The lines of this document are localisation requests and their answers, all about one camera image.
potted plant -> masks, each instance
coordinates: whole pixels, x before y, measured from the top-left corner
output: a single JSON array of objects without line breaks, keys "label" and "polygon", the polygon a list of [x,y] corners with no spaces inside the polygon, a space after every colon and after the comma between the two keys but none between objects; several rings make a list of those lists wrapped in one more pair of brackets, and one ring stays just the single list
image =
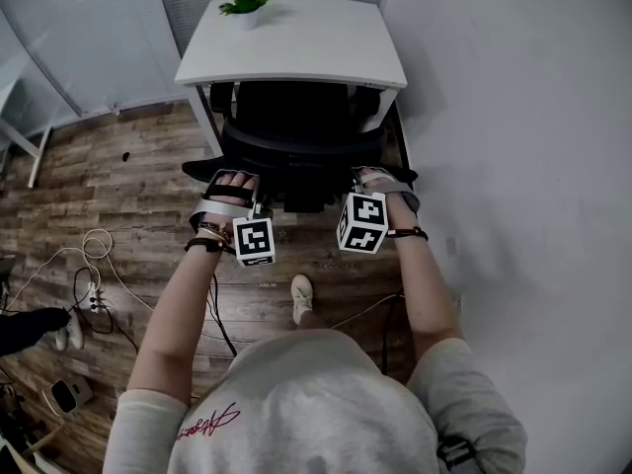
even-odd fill
[{"label": "potted plant", "polygon": [[231,16],[237,28],[240,30],[252,30],[257,26],[259,9],[269,0],[232,0],[219,6],[219,10],[225,16]]}]

desk leg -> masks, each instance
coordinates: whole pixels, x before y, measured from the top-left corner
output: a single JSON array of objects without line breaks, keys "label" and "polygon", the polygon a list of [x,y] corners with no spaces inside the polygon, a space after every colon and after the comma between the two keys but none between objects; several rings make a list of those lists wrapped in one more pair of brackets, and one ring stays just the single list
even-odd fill
[{"label": "desk leg", "polygon": [[9,145],[7,144],[7,148],[4,150],[4,153],[2,155],[2,163],[0,163],[0,176],[2,176],[2,173],[4,172],[4,168],[7,165],[8,156],[9,156]]},{"label": "desk leg", "polygon": [[364,126],[362,127],[362,131],[375,130],[382,124],[386,113],[388,113],[391,105],[395,102],[395,97],[397,97],[398,93],[399,90],[396,88],[386,88],[379,94],[379,108],[377,113],[366,120]]},{"label": "desk leg", "polygon": [[39,154],[36,156],[36,163],[33,164],[33,169],[31,169],[31,176],[29,177],[29,188],[32,188],[36,184],[36,177],[38,176],[38,172],[40,171],[41,158],[43,157],[43,151],[46,148],[46,143],[48,142],[48,137],[50,136],[50,131],[52,127],[49,126],[43,134],[41,138],[41,143],[39,144]]},{"label": "desk leg", "polygon": [[217,128],[215,120],[210,113],[210,107],[208,106],[208,102],[204,97],[204,93],[201,90],[201,87],[187,86],[185,89],[187,91],[187,98],[189,99],[191,108],[194,110],[197,122],[199,123],[199,127],[201,128],[201,131],[204,134],[206,142],[208,142],[213,155],[215,155],[215,158],[223,156],[224,153],[221,150],[221,146],[219,145],[218,140],[219,129]]},{"label": "desk leg", "polygon": [[29,153],[34,158],[40,155],[40,151],[33,146],[26,137],[24,137],[17,129],[8,124],[3,119],[0,119],[0,129],[6,133],[7,137],[18,144],[22,149]]}]

white cable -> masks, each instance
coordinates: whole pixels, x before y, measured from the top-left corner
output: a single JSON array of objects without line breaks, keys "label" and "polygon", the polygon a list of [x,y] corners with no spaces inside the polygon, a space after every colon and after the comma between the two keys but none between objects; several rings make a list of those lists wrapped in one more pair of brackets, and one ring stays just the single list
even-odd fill
[{"label": "white cable", "polygon": [[45,401],[46,404],[48,404],[48,407],[50,408],[50,411],[52,411],[52,413],[57,417],[57,418],[62,418],[62,416],[57,413],[55,411],[55,408],[52,407],[52,405],[50,404],[50,401],[48,400],[48,397],[46,397],[46,388],[42,388],[41,389],[41,396],[43,397],[43,400]]},{"label": "white cable", "polygon": [[393,293],[392,295],[388,295],[385,296],[384,298],[382,298],[381,300],[378,300],[377,302],[375,302],[373,305],[367,307],[366,309],[364,309],[363,311],[358,312],[357,314],[355,314],[354,316],[352,316],[351,318],[347,318],[346,320],[341,321],[340,323],[337,323],[336,325],[334,325],[333,327],[329,327],[330,330],[334,330],[335,328],[341,327],[343,325],[345,325],[345,323],[349,323],[350,321],[354,320],[355,318],[358,318],[359,316],[361,316],[362,314],[367,313],[368,311],[370,311],[371,309],[377,307],[379,304],[381,304],[382,302],[388,300],[389,298],[393,298],[397,296],[397,293]]},{"label": "white cable", "polygon": [[[94,232],[103,232],[105,233],[108,238],[108,244],[106,245],[106,243],[99,239],[98,237],[90,237],[90,234],[94,233]],[[98,255],[93,255],[91,253],[88,252],[88,250],[86,250],[86,246],[88,245],[89,242],[98,242],[103,246],[103,254],[98,254]],[[8,311],[9,309],[11,309],[11,307],[13,306],[13,304],[15,303],[15,301],[18,299],[18,297],[22,294],[22,292],[26,289],[26,287],[31,284],[31,281],[37,277],[41,270],[46,267],[50,262],[52,262],[57,255],[59,255],[60,253],[64,252],[64,251],[78,251],[81,253],[81,255],[83,256],[83,260],[86,263],[86,265],[88,266],[88,269],[90,269],[90,273],[92,274],[92,271],[94,271],[95,275],[97,276],[97,283],[96,283],[96,289],[99,289],[101,287],[101,273],[99,272],[99,269],[91,264],[88,259],[92,259],[92,260],[102,260],[102,259],[106,259],[108,261],[108,264],[110,264],[110,268],[112,269],[113,274],[115,275],[115,277],[117,278],[118,282],[120,282],[120,284],[122,285],[122,287],[131,295],[133,296],[136,300],[138,300],[141,304],[143,304],[145,307],[147,307],[150,310],[154,310],[154,308],[149,305],[147,302],[145,302],[142,298],[140,298],[138,295],[136,295],[136,293],[134,293],[131,289],[129,289],[127,287],[127,285],[122,281],[122,279],[120,278],[119,274],[117,273],[117,270],[115,269],[114,264],[112,263],[112,259],[110,258],[110,252],[112,251],[112,248],[114,246],[114,239],[112,238],[112,234],[104,229],[104,228],[93,228],[92,230],[89,230],[86,235],[84,235],[83,237],[83,241],[81,243],[81,248],[73,248],[73,247],[67,247],[67,248],[61,248],[60,250],[58,250],[57,252],[55,252],[54,255],[52,255],[46,262],[44,262],[43,264],[41,264],[38,268],[38,270],[31,276],[29,277],[29,280],[27,281],[27,283],[22,286],[20,288],[20,291],[18,291],[16,293],[16,296],[13,297],[13,300],[11,300],[11,303],[9,303],[9,305],[7,306],[7,308],[5,309],[5,311]],[[346,323],[349,323],[350,321],[354,320],[355,318],[358,318],[359,316],[362,316],[363,314],[367,313],[368,311],[370,311],[371,309],[377,307],[379,304],[381,304],[382,302],[388,300],[389,298],[393,298],[394,296],[397,296],[396,293],[393,293],[392,295],[388,295],[384,298],[382,298],[381,300],[378,300],[377,302],[375,302],[373,305],[367,307],[366,309],[364,309],[361,312],[358,312],[357,314],[355,314],[354,316],[352,316],[351,318],[347,318],[346,320],[341,321],[340,323],[337,323],[336,325],[334,325],[333,327],[330,327],[330,330],[334,330],[338,327],[341,327],[343,325],[345,325]],[[225,341],[224,338],[222,337],[214,337],[214,336],[210,336],[208,334],[201,334],[203,337],[207,337],[209,339],[214,339],[216,341]],[[235,343],[235,344],[253,344],[255,341],[235,341],[235,340],[230,340],[231,343]]]}]

sneaker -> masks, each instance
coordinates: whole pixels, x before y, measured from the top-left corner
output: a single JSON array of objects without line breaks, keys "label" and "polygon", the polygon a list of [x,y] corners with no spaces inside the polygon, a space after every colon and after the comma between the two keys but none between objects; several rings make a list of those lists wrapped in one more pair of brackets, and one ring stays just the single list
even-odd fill
[{"label": "sneaker", "polygon": [[314,296],[314,288],[312,283],[303,274],[294,276],[291,286],[292,298],[294,299],[294,323],[300,323],[300,317],[305,311],[312,310],[312,298]]},{"label": "sneaker", "polygon": [[77,350],[83,350],[83,332],[81,331],[81,325],[79,324],[79,316],[77,311],[70,309],[68,311],[70,315],[70,321],[66,328],[68,329],[68,335],[70,336],[70,342],[72,346]]},{"label": "sneaker", "polygon": [[63,352],[68,347],[68,329],[66,327],[55,332],[55,347],[59,352]]}]

wooden floor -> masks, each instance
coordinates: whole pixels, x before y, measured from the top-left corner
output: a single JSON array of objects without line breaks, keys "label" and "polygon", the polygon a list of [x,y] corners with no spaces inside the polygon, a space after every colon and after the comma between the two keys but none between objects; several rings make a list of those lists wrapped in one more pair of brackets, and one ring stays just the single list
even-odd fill
[{"label": "wooden floor", "polygon": [[[121,156],[128,152],[123,162]],[[393,135],[388,161],[397,159]],[[155,304],[192,237],[188,223],[203,184],[187,177],[182,162],[210,157],[198,124],[186,104],[159,105],[120,116],[95,118],[56,130],[39,172],[38,187],[29,190],[29,156],[14,157],[0,183],[0,252],[18,254],[11,288],[15,293],[52,254],[64,246],[80,246],[92,228],[112,233],[112,259],[118,274],[135,293]],[[376,256],[342,253],[335,227],[340,206],[323,214],[275,212],[277,263],[242,270],[224,256],[217,271],[219,308],[237,350],[293,329],[289,284],[303,273],[315,285],[315,311],[327,325],[353,316],[400,287],[392,242]],[[81,255],[65,252],[23,293],[15,309],[73,303],[75,271],[85,267]],[[103,262],[102,296],[113,306],[120,325],[142,341],[151,311],[124,291]],[[86,289],[79,284],[80,294]],[[382,323],[386,304],[353,320],[342,330],[381,360]],[[107,325],[103,314],[86,312],[97,327]],[[54,429],[60,420],[47,408],[41,390],[56,379],[84,375],[95,398],[77,413],[53,443],[55,461],[70,472],[101,472],[117,397],[124,391],[135,351],[121,334],[95,334],[84,327],[83,351],[54,350],[47,335],[35,347],[0,358],[25,397],[27,412]],[[210,316],[204,332],[219,337]],[[195,361],[194,393],[199,395],[230,364],[223,341],[202,338]],[[389,335],[389,375],[404,381],[413,367],[410,331],[403,307],[398,307]]]}]

